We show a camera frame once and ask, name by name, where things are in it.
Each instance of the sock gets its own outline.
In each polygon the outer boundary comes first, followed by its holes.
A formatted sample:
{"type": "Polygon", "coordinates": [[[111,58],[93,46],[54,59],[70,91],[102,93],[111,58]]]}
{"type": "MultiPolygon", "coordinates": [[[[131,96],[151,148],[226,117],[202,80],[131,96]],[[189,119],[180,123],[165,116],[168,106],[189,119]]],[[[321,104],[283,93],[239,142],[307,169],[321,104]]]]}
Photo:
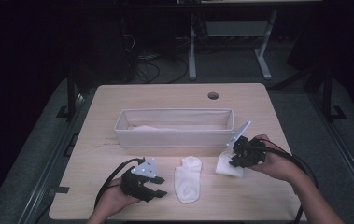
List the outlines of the sock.
{"type": "Polygon", "coordinates": [[[192,203],[200,197],[200,159],[189,156],[182,159],[182,166],[176,167],[175,189],[182,203],[192,203]]]}

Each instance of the plastic container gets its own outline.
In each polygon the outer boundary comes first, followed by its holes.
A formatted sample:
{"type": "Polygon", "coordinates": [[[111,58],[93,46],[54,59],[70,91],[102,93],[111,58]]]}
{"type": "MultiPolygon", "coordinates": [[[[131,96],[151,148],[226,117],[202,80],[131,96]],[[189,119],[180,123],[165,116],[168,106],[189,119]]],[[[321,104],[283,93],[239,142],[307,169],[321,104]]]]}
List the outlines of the plastic container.
{"type": "Polygon", "coordinates": [[[115,126],[122,147],[226,147],[232,109],[126,109],[115,126]]]}

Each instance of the wooden table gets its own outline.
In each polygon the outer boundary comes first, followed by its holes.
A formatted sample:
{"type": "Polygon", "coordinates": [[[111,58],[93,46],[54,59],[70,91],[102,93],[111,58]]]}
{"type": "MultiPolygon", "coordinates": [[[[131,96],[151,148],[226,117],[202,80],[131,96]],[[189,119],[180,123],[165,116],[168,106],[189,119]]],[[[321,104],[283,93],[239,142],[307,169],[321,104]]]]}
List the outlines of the wooden table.
{"type": "MultiPolygon", "coordinates": [[[[122,220],[293,220],[300,202],[286,182],[245,169],[244,178],[216,175],[219,154],[225,148],[122,148],[114,126],[122,109],[231,108],[234,127],[252,121],[244,136],[266,133],[290,151],[270,98],[262,84],[123,85],[98,88],[50,209],[54,219],[87,219],[95,196],[108,176],[132,158],[156,158],[161,199],[129,206],[111,219],[122,220]],[[208,98],[216,92],[219,99],[208,98]],[[181,203],[175,194],[174,171],[181,159],[195,156],[202,163],[200,199],[181,203]]],[[[131,167],[128,165],[119,175],[131,167]]]]}

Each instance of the human hand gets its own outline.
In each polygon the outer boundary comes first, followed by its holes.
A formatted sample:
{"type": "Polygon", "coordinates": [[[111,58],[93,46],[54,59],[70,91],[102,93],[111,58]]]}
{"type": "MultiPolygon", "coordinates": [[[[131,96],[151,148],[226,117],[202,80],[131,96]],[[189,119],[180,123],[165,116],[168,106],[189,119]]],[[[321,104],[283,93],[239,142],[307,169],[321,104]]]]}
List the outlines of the human hand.
{"type": "MultiPolygon", "coordinates": [[[[257,135],[255,138],[263,139],[266,147],[281,151],[281,148],[278,148],[269,142],[270,140],[266,134],[257,135]]],[[[266,153],[266,160],[264,163],[256,164],[248,168],[289,183],[291,183],[297,176],[305,175],[300,168],[293,164],[293,162],[271,152],[266,153]]]]}
{"type": "Polygon", "coordinates": [[[103,223],[130,204],[139,203],[141,200],[125,195],[120,188],[121,178],[116,178],[109,183],[107,189],[98,201],[87,224],[103,223]]]}

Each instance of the hole in table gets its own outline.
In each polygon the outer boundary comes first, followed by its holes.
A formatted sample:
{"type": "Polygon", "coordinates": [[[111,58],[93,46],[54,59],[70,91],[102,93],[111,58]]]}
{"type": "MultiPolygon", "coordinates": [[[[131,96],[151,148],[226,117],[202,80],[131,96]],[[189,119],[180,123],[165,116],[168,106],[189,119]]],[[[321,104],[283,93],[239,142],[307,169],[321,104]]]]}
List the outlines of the hole in table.
{"type": "Polygon", "coordinates": [[[219,95],[216,92],[212,91],[208,94],[208,98],[211,100],[218,100],[219,95]]]}

